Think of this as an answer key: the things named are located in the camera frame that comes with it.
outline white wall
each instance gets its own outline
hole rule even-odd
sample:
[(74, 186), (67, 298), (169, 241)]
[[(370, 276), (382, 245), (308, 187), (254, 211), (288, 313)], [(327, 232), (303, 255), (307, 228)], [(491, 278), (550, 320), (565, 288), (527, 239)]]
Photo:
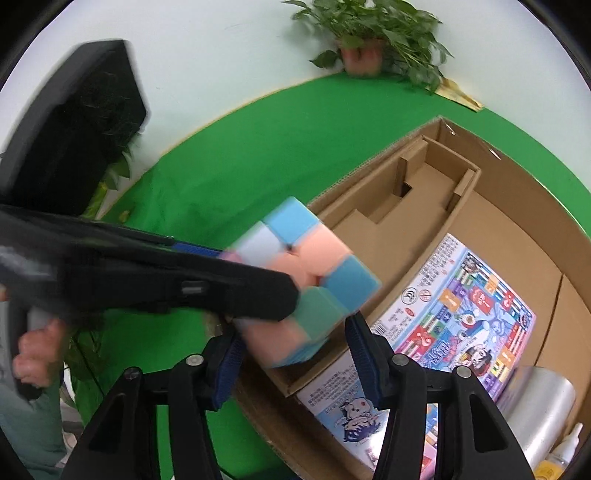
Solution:
[[(413, 0), (443, 22), (444, 72), (527, 131), (591, 189), (591, 92), (552, 34), (517, 0)], [(323, 74), (323, 48), (280, 0), (74, 0), (0, 92), (0, 145), (36, 88), (81, 41), (133, 44), (151, 118), (136, 175), (196, 129), (250, 100)]]
[(548, 148), (591, 190), (591, 90), (555, 36), (517, 0), (413, 0), (442, 22), (442, 71)]

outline plastic bottle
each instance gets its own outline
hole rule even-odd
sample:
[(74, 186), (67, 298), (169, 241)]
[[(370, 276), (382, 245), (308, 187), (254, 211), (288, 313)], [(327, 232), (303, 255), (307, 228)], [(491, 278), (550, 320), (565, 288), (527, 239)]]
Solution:
[(534, 471), (535, 480), (557, 480), (562, 475), (574, 457), (581, 430), (583, 430), (583, 424), (577, 423), (573, 431), (564, 437), (562, 443), (537, 466)]

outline screw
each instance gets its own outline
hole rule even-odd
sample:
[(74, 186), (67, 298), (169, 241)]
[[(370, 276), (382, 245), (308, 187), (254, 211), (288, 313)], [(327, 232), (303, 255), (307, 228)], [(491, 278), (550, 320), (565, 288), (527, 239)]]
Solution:
[(404, 365), (408, 365), (408, 357), (401, 353), (397, 353), (392, 357), (392, 362), (394, 365), (398, 365), (399, 367), (404, 367)]
[(456, 373), (462, 378), (470, 378), (472, 376), (472, 370), (464, 365), (457, 367)]
[(190, 367), (198, 367), (204, 361), (205, 361), (205, 359), (201, 355), (191, 355), (191, 356), (188, 356), (187, 359), (185, 360), (187, 365)]
[(135, 380), (141, 375), (141, 370), (137, 367), (129, 367), (125, 372), (123, 372), (123, 376), (126, 380)]

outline green backdrop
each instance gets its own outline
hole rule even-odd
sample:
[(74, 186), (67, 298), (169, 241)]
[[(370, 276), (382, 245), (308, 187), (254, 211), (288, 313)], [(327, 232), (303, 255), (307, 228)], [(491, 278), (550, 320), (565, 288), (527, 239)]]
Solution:
[[(520, 163), (591, 232), (591, 194), (548, 150), (491, 111), (464, 107), (391, 79), (339, 74), (258, 100), (199, 131), (166, 154), (109, 212), (127, 225), (224, 248), (287, 196), (314, 196), (401, 136), (444, 115)], [(128, 366), (166, 369), (205, 344), (200, 313), (165, 316), (109, 312), (99, 375), (104, 390)], [(88, 420), (100, 394), (76, 383), (77, 405)], [(163, 479), (173, 474), (166, 411), (159, 412)], [(209, 415), (218, 460), (236, 476), (278, 467), (233, 401)]]

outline pastel rubik's cube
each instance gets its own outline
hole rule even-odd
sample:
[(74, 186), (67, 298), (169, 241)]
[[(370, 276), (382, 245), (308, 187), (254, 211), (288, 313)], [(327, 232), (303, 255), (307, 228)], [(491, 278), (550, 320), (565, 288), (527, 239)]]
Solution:
[(301, 290), (296, 310), (280, 322), (236, 321), (249, 350), (265, 367), (312, 358), (335, 326), (380, 288), (351, 250), (293, 197), (222, 258), (287, 273)]

